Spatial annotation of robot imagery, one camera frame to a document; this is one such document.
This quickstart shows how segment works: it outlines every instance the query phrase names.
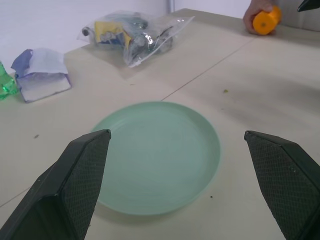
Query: green bottle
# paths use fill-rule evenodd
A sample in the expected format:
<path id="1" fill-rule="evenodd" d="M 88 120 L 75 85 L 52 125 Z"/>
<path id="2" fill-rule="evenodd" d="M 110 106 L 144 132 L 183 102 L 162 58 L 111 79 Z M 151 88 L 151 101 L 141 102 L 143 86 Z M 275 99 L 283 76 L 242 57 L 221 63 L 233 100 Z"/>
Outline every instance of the green bottle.
<path id="1" fill-rule="evenodd" d="M 0 61 L 0 100 L 4 100 L 8 95 L 17 93 L 17 86 L 14 78 L 10 76 L 2 62 Z"/>

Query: plate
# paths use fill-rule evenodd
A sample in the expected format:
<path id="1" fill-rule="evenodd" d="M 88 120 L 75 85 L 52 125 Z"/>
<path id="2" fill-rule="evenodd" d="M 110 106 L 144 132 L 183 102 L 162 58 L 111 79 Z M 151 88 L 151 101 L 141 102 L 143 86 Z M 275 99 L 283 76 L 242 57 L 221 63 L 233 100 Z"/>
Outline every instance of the plate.
<path id="1" fill-rule="evenodd" d="M 215 176 L 221 148 L 211 124 L 171 102 L 145 102 L 103 119 L 110 129 L 98 202 L 130 215 L 172 212 L 194 201 Z"/>

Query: table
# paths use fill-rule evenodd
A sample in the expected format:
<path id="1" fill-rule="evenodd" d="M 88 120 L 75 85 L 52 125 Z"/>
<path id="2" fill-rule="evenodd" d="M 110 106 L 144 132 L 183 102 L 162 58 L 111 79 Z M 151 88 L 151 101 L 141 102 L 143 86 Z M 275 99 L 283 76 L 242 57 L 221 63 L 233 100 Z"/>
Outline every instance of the table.
<path id="1" fill-rule="evenodd" d="M 1 226 L 71 140 L 124 106 L 169 101 L 198 111 L 217 130 L 223 156 L 215 180 L 171 214 L 126 216 L 97 204 L 86 239 L 284 240 L 244 133 L 297 142 L 320 164 L 320 34 L 280 26 L 276 36 L 257 37 L 237 18 L 174 14 L 195 19 L 170 52 L 127 68 L 121 57 L 88 45 L 65 55 L 71 90 L 30 104 L 19 96 L 1 102 Z"/>

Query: plastic bag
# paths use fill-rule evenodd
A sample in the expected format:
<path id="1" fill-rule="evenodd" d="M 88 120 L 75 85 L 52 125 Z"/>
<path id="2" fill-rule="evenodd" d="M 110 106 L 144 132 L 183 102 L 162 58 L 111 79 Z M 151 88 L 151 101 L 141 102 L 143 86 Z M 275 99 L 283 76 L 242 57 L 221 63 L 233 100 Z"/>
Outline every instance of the plastic bag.
<path id="1" fill-rule="evenodd" d="M 124 62 L 134 67 L 153 54 L 173 47 L 174 37 L 193 17 L 151 17 L 139 12 L 115 12 L 86 25 L 79 39 L 119 48 Z"/>

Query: hand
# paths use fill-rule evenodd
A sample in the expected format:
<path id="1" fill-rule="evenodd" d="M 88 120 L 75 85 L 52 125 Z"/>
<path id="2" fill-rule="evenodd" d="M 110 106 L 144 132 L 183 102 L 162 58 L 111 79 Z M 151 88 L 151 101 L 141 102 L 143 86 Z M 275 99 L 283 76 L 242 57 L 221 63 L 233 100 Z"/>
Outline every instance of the hand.
<path id="1" fill-rule="evenodd" d="M 251 0 L 251 3 L 243 16 L 243 22 L 247 31 L 251 34 L 258 35 L 258 33 L 255 31 L 253 27 L 253 21 L 255 19 L 255 16 L 261 11 L 270 13 L 272 10 L 273 3 L 271 0 Z"/>

